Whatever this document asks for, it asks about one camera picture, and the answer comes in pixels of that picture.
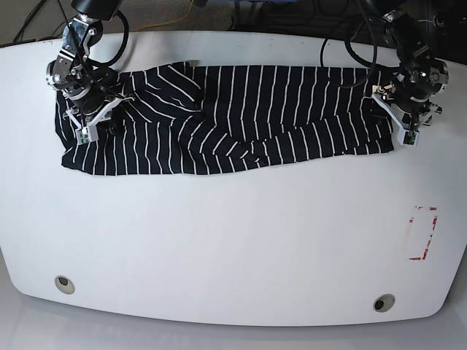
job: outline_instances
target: white stripe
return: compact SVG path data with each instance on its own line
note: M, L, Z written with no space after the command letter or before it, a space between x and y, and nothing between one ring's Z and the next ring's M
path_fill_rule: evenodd
M172 160L172 130L171 130L172 124L169 126L169 170L173 174L174 171L172 170L172 165L171 165L171 160Z
M268 149L266 148L266 143L265 142L263 142L263 146L264 146L264 154L268 158L268 165L271 165L271 158L269 158L269 156L268 156Z
M305 132L304 132L304 129L303 129L303 128L300 128L300 130L301 130L301 134L302 134L303 137L304 137L305 150L306 150L306 159L309 160L308 144L307 144L307 142L306 142Z
M96 156L94 157L93 175L96 175L97 155L99 154L99 142L96 142Z
M258 88L258 100L256 100L255 117L253 118L253 121L255 122L255 130L256 130L256 139L257 140L260 138L259 132L258 132L258 124L256 123L256 120L258 118L258 108L260 106L261 84L262 84L262 82L263 82L263 66L261 66L260 81L259 81L259 88Z
M128 129L126 128L125 120L123 121L123 126L125 127L125 133L123 134L123 140L122 140L123 159L125 159L125 174L128 175L128 164L127 164L127 159L126 159L126 147L125 147L126 133L128 132Z
M334 139L333 139L333 135L331 133L331 129L329 128L329 124L328 124L328 121L326 119L324 119L324 123L326 123L326 127L328 128L329 137L331 137L331 144L333 146L333 155L335 155L336 154L336 148L334 147Z
M216 102L214 103L214 125L217 126L217 104L219 103L219 97L220 97L220 75L222 72L222 67L219 67L219 79L217 81L217 98Z
M117 156L115 155L115 137L114 137L114 160L115 160L115 176L117 176Z
M272 82L271 102L269 104L269 110L268 110L268 128L269 128L270 139L272 139L272 132L271 132L271 124L269 122L271 120L271 110L272 110L272 102L273 102L273 97L274 97L274 88L276 87L276 76L277 76L277 66L274 67L274 79Z
M107 142L109 141L109 134L105 134L105 144L104 144L104 175L107 175Z
M202 122L200 122L198 124L198 126L196 127L196 129L194 130L194 132L191 133L190 135L190 141L188 142L188 145L187 145L187 148L190 149L190 145L191 145L191 142L193 140L193 135L196 133L196 131L198 131L198 129L203 125L203 123L205 122L205 120L203 120Z
M344 84L344 69L341 68L341 85ZM337 115L337 108L339 107L339 99L341 98L341 88L337 88L337 100L336 100L336 108L334 109L334 115Z
M183 106L177 106L176 104L171 104L170 102L163 100L160 96L157 96L155 93L152 93L151 91L146 90L146 92L153 95L154 97L156 97L163 104L168 104L169 106L177 107L177 108L183 109L184 111L187 111L187 112L197 112L198 111L197 109L189 109L189 108L185 108Z
M202 141L201 146L199 147L199 152L200 152L200 153L203 152L204 143L207 141L207 139L209 138L209 135L211 135L211 133L212 133L213 131L214 131L214 128L212 128L211 130L209 130L209 132L207 133L206 137L205 137L204 140Z
M247 140L247 135L245 133L245 124L243 122L243 114L245 111L245 102L247 101L247 92L248 92L248 75L250 74L250 66L247 67L247 76L245 78L245 92L243 95L243 104L242 104L242 112L240 114L240 120L242 121L242 131L243 131L243 139L244 141Z
M393 127L392 127L392 125L391 125L391 123L389 121L389 118L385 118L385 119L386 119L387 127L389 128L389 132L393 133L394 130L393 130Z
M282 106L282 113L281 113L281 116L280 116L280 123L281 124L284 122L284 111L285 111L285 105L287 104L287 92L289 91L289 84L290 84L290 67L288 67L287 84L285 86L285 93L284 93L284 105Z
M185 128L185 125L188 123L188 120L190 120L190 118L192 117L193 115L189 116L186 121L183 122L183 125L182 127L180 128L180 132L178 133L178 144L180 145L180 138L182 137L182 132L183 132L183 129ZM183 152L180 148L180 168L182 169L182 174L185 173L185 169L183 168Z
M342 129L341 118L339 118L337 114L336 114L336 118L337 118L337 123L339 124L339 127L341 128L342 139L344 140L344 147L347 150L347 140L345 139L344 129Z
M149 137L147 135L147 124L144 124L145 128L146 128L146 147L144 148L144 156L146 157L146 160L147 160L147 167L148 167L148 173L151 174L151 161L149 160L148 156L147 156L147 148L149 146Z
M321 109L321 117L320 120L323 120L324 116L324 108L326 108L326 102L328 101L328 88L331 83L331 68L328 67L328 83L326 84L326 87L324 89L324 102L323 102L323 109Z
M232 71L231 100L228 103L228 110L227 110L228 134L230 136L232 136L231 108L232 108L232 98L234 98L234 83L235 83L235 67L233 68L233 71Z
M159 72L158 72L158 76L164 81L166 82L167 84L171 85L173 88L176 88L179 92L181 92L183 95L187 96L190 101L194 102L195 99L193 97L191 97L190 95L188 95L184 90L180 89L178 86L172 84L171 82L169 82L167 79L165 79L164 77L162 77Z
M216 147L214 147L214 149L212 150L212 154L215 154L216 152L216 149L219 147L220 143L227 137L227 134L224 133L224 136L222 136L222 138L219 140L219 142L216 144Z
M377 127L377 131L378 131L378 136L379 136L379 138L382 138L382 136L381 136L381 130L379 129L379 125L375 124L375 126Z
M312 99L311 99L311 101L309 102L308 119L306 120L306 124L307 124L307 125L309 124L309 118L310 118L311 115L312 115L314 87L316 86L317 81L318 81L318 68L315 67L315 68L314 68L314 82L313 82L313 87L312 87Z
M206 100L206 91L207 91L207 74L209 72L209 67L206 67L205 69L206 71L206 76L204 77L204 98L203 98L203 101L201 101L201 109L204 109L204 102Z
M363 88L362 101L360 102L360 117L362 118L363 126L365 127L366 139L368 142L370 142L370 134L368 132L368 128L366 127L365 119L363 118L363 101L365 101L365 92L366 92L366 88L368 87L368 82L369 80L366 80L365 87Z
M172 66L168 66L172 71L174 71L175 73L177 73L178 75L180 75L181 77L185 78L187 81L191 82L192 84L194 84L199 90L201 89L201 86L199 86L198 84L196 84L196 82L194 82L193 80L191 80L190 78L188 78L186 75L183 75L182 73L180 73L179 71L177 71L174 67Z
M61 119L63 118L63 115L61 114L61 111L60 111L60 104L58 103L58 100L56 100L56 102L57 102L57 108L58 108L58 122L60 123L61 135L63 136L65 141L68 141L68 139L65 136L65 133L63 132L63 126L61 124Z
M235 167L234 167L234 162L232 162L232 158L229 158L230 162L231 162L231 166L232 166L232 171L235 173Z
M128 116L130 117L131 121L132 121L133 124L134 124L134 118L133 118L133 116L132 116L130 113L128 113L128 111L126 110L126 108L125 108L123 105L122 105L122 108L123 108L123 110L126 112L126 114L128 114Z
M211 171L209 171L209 166L207 165L206 157L204 156L204 153L201 153L201 155L203 156L204 164L206 164L207 174L211 175Z
M235 146L239 144L237 141L235 141L235 143L233 144L232 148L230 148L230 150L225 154L226 157L228 157L232 151L234 150Z
M305 73L305 67L301 67L301 81L300 81L300 87L298 88L298 101L297 101L297 107L295 108L295 116L293 117L293 126L297 125L297 113L298 113L298 108L300 107L301 86L304 84L304 73Z
M194 173L195 175L198 175L198 173L196 172L196 162L195 162L195 159L193 158L193 155L191 154L191 151L188 150L188 154L190 155L190 158L191 160L193 161L193 170L194 170Z
M288 134L289 134L289 139L290 139L290 145L292 146L293 162L297 163L297 157L295 155L295 146L293 146L293 140L292 140L292 135L290 134L290 131L288 132Z
M134 75L133 75L133 72L131 72L130 76L131 76L131 84L133 85L133 91L136 92L136 86L135 86L135 84L134 84Z
M314 134L316 135L316 140L318 141L318 147L320 148L320 158L323 157L323 150L321 149L321 141L320 137L318 136L318 132L316 130L316 126L314 126L314 123L312 123L313 129L314 129Z
M350 126L352 126L352 129L353 129L353 134L355 135L355 140L357 141L357 146L360 146L360 141L358 141L358 137L357 137L357 131L355 130L355 126L353 126L353 122L352 122L352 113L349 113L349 121L350 121Z
M73 149L73 147L70 147L67 151L65 151L65 153L62 155L62 157L64 157L65 155L68 155L68 153Z
M129 105L129 106L132 106L133 109L134 109L139 115L141 115L141 118L143 118L144 120L146 120L148 123L153 123L152 120L148 120L143 114L141 114L141 112L140 112L135 106L133 106L133 104L132 104L130 101L128 101L128 105Z
M66 103L66 109L70 109L70 105L68 104L68 100L65 98L65 103ZM68 121L70 123L70 129L72 130L72 134L73 134L73 139L76 138L76 135L74 134L74 123L72 122L72 119L70 117L68 117Z
M168 117L168 118L170 118L170 119L175 119L175 118L172 117L171 115L167 115L167 114L164 114L164 113L160 113L160 112L156 111L155 109L153 109L153 108L151 107L151 105L149 105L146 101L144 101L141 97L139 97L137 93L134 93L134 95L135 95L143 104L145 104L146 106L148 106L154 113L160 114L160 115L162 115L162 116L164 116L164 117Z
M161 122L158 122L156 128L157 128L157 137L158 137L158 152L155 155L155 159L158 161L159 169L161 170L161 174L163 173L162 171L162 165L161 162L159 161L159 154L161 153L161 135L159 134L159 125Z
M82 170L83 171L85 170L85 164L86 164L86 158L88 157L89 146L90 146L90 144L88 144L88 148L86 149L85 159L82 161Z
M136 140L138 139L136 137L136 125L133 124L133 130L134 130L134 143L133 143L133 151L134 151L134 156L136 158L136 173L139 175L139 157L138 153L136 153Z
M355 75L355 68L353 69L353 83L355 84L355 81L357 79L356 75ZM353 122L352 122L352 114L350 113L350 104L352 103L352 94L353 94L353 87L350 89L350 92L349 92L349 104L347 106L347 113L349 114L349 121L350 121L350 125L352 126L352 129L353 129L353 134L355 135L355 140L357 142L357 146L360 146L360 141L358 140L358 137L357 137L357 131L355 130L355 126L353 125Z
M357 75L356 75L356 70L354 68L353 69L353 82L352 82L352 84L355 84L356 81L357 81ZM350 92L349 92L349 104L347 105L347 113L349 113L350 104L352 103L352 94L353 94L353 87L350 89Z
M276 136L277 150L279 151L280 163L284 164L284 159L282 159L282 152L280 152L279 138Z
M219 163L219 157L218 156L215 156L216 157L216 161L217 161L217 166L219 167L219 171L221 174L224 174L223 171L222 171L222 167L220 166L220 163Z

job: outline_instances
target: metal bracket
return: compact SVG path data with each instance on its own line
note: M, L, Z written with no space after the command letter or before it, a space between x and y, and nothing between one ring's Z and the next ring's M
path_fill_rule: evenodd
M394 122L399 127L399 131L397 133L397 141L404 145L409 146L417 146L418 140L420 137L420 132L417 130L410 130L409 125L404 123L400 117L395 113L395 111L391 108L389 104L387 104L382 99L382 95L378 93L373 93L371 97L378 103L380 107L382 107L394 120ZM437 104L430 103L430 109L428 112L423 114L420 118L419 126L420 125L431 125L431 120L433 118L434 113L441 114L442 108Z
M83 127L80 122L74 117L73 109L66 110L66 114L70 117L72 122L77 126L75 134L78 140L78 145L89 144L90 142L95 142L99 140L99 134L97 132L97 124L102 121L108 120L107 115L111 112L116 106L124 101L134 101L133 96L126 97L124 99L115 98L106 104L101 111L89 122L86 123L86 126Z

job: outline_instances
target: black cable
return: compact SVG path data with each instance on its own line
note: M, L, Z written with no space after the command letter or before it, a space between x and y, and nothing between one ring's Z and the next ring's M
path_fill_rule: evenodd
M126 45L128 44L128 37L130 35L130 25L128 24L128 21L127 21L125 15L120 10L117 11L117 13L115 13L115 16L119 17L120 20L122 21L122 24L123 24L123 40L122 40L122 44L120 46L120 49L118 50L115 57L112 60L110 60L109 62L101 63L101 62L97 62L95 60L88 59L88 62L90 64L92 64L93 66L96 66L96 67L110 67L110 66L113 66L114 64L117 63L118 60L120 60L123 53L125 52Z
M374 35L374 31L373 31L373 28L371 27L371 24L370 24L370 20L368 19L368 17L366 16L365 12L363 11L363 6L361 4L361 0L356 0L357 2L357 5L358 5L358 8L361 12L361 15L363 16L363 19L365 20L365 23L366 23L366 26L368 27L368 30L370 32L370 35L371 35L371 40L373 42L373 61L371 62L371 66L370 66L370 69L368 70L368 73L366 76L364 76L362 79L358 80L357 82L354 82L353 84L351 85L342 85L342 84L336 84L334 82L331 81L331 77L329 77L329 82L334 85L334 86L337 86L338 88L344 88L344 89L350 89L350 88L354 88L356 86L359 86L359 85L362 85L364 84L370 77L371 75L374 73L374 70L377 66L377 59L378 59L378 45L377 45L377 41L376 41L376 38L375 38L375 35ZM324 67L324 62L323 62L323 56L324 56L324 49L326 47L326 44L328 43L331 35L333 34L333 32L338 28L340 27L342 24L350 21L350 20L354 20L355 18L358 18L360 17L360 15L357 15L357 16L352 16L352 17L347 17L343 20L340 20L335 26L334 28L331 29L331 31L328 33L325 41L323 42L323 45L321 47L321 52L320 52L320 63L321 63L321 68L325 68Z
M64 20L67 21L67 18L66 18L66 14L65 14L65 10L63 9L63 6L60 2L60 0L57 0L58 2L58 6L60 7L60 10L61 10L61 13L63 15L63 18ZM104 86L103 84L101 84L100 82L98 82L97 80L94 80L93 79L93 76L92 74L89 73L89 71L86 69L86 65L85 65L85 62L82 58L82 55L81 55L81 52L79 50L79 45L77 43L77 40L76 40L76 36L75 36L75 32L74 32L74 29L70 26L70 23L68 23L68 21L66 22L66 25L68 26L68 30L72 36L72 40L73 40L73 44L74 44L74 47L76 49L76 54L78 56L78 59L80 60L80 63L81 63L81 67L82 67L82 70L103 90L107 91L108 93L110 93L113 97L115 98L120 98L120 99L125 99L123 96L121 96L119 93L116 93L114 92L112 89L110 89L109 87L106 87Z
M344 7L342 7L339 11L336 12L328 12L325 9L323 9L323 5L321 4L321 0L316 0L316 6L318 10L324 15L328 17L333 17L333 16L340 16L343 15L347 9L349 8L350 5L350 0L345 0Z
M20 31L15 35L15 38L13 39L13 42L17 42L19 40L19 38L23 38L23 35L24 35L24 31L26 30L26 28L29 26L29 23L34 19L34 17L36 17L37 13L40 11L40 9L45 5L45 3L47 2L48 0L41 0L36 6L35 8L32 9L32 11L29 13L28 17L26 18L26 20L24 21L24 24L23 26L21 27Z
M349 28L346 32L346 35L345 35L345 38L344 38L344 43L345 43L345 48L347 49L347 52L349 53L349 55L354 59L356 60L359 64L361 64L362 66L365 66L365 67L371 67L371 62L368 62L367 60L361 58L353 49L352 49L352 32L353 32L353 28L355 27L355 24L359 21L359 20L363 20L363 18L360 16L360 17L357 17L355 18L350 24L349 24ZM377 63L377 68L378 69L381 69L381 70L389 70L391 72L397 72L399 70L399 66L397 67L387 67L387 66L382 66L381 64L378 64Z

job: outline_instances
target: black and white striped fabric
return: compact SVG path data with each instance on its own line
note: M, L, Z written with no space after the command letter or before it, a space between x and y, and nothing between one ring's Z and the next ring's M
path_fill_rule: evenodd
M174 63L118 74L113 87L133 93L114 109L125 132L77 146L61 93L55 128L62 165L92 175L232 173L337 155L393 150L392 125L372 115L374 74L337 88L366 69L286 66L190 67Z

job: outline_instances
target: screw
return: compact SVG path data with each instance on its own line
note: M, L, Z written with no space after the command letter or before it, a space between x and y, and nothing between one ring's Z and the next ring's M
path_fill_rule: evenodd
M431 74L431 81L432 82L437 82L439 80L439 74L438 73L432 73Z

